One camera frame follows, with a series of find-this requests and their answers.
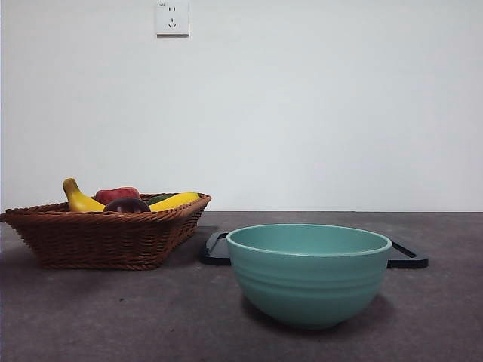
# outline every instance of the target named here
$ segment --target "bowl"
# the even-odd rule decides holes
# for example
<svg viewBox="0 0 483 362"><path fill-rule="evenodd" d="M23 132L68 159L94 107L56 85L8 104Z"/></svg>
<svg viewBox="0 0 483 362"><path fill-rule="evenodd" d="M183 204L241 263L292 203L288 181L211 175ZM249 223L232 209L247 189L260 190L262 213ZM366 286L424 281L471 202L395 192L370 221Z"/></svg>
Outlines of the bowl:
<svg viewBox="0 0 483 362"><path fill-rule="evenodd" d="M335 225L256 225L230 232L229 255L244 295L293 327L324 329L377 295L391 241Z"/></svg>

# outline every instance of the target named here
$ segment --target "fruit basket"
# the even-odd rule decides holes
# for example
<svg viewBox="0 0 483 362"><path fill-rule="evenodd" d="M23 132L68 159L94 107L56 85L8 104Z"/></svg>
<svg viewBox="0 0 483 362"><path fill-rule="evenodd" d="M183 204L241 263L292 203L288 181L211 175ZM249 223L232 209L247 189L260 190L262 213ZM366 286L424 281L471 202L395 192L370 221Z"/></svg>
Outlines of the fruit basket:
<svg viewBox="0 0 483 362"><path fill-rule="evenodd" d="M146 201L165 194L141 194ZM69 211L68 203L8 209L0 216L42 268L150 270L195 233L211 196L174 209L119 213Z"/></svg>

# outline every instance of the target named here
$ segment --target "cucumber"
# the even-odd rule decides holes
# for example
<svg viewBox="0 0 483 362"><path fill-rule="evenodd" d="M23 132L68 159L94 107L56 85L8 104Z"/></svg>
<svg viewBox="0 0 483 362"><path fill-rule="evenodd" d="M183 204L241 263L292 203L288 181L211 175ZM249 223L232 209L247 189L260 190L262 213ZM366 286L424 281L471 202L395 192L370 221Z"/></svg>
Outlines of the cucumber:
<svg viewBox="0 0 483 362"><path fill-rule="evenodd" d="M159 195L159 196L155 196L153 198L150 198L147 203L148 205L152 205L152 204L155 204L156 202L160 202L160 201L163 201L163 200L166 200L167 198L170 198L171 194L164 194L164 195Z"/></svg>

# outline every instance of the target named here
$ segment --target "banana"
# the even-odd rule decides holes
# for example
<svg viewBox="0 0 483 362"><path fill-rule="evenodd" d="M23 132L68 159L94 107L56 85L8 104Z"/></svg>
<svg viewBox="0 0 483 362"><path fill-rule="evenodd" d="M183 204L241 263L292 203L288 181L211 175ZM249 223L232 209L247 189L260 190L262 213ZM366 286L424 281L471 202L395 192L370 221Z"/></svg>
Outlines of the banana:
<svg viewBox="0 0 483 362"><path fill-rule="evenodd" d="M188 204L194 200L198 200L199 195L196 192L181 192L167 198L166 200L156 202L149 206L151 211L164 211L169 209L174 209L183 204Z"/></svg>
<svg viewBox="0 0 483 362"><path fill-rule="evenodd" d="M73 178L65 179L62 188L66 193L69 202L69 209L77 213L87 213L88 211L104 211L105 205L84 195L78 189L77 182Z"/></svg>

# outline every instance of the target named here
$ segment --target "wicker basket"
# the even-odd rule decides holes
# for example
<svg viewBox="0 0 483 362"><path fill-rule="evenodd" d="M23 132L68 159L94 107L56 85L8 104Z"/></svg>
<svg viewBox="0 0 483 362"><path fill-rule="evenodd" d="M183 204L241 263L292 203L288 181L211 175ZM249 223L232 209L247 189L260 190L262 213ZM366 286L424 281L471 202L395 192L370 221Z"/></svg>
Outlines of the wicker basket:
<svg viewBox="0 0 483 362"><path fill-rule="evenodd" d="M142 194L143 200L163 194ZM211 197L152 213L74 213L69 205L8 209L10 225L42 268L149 270L195 233Z"/></svg>

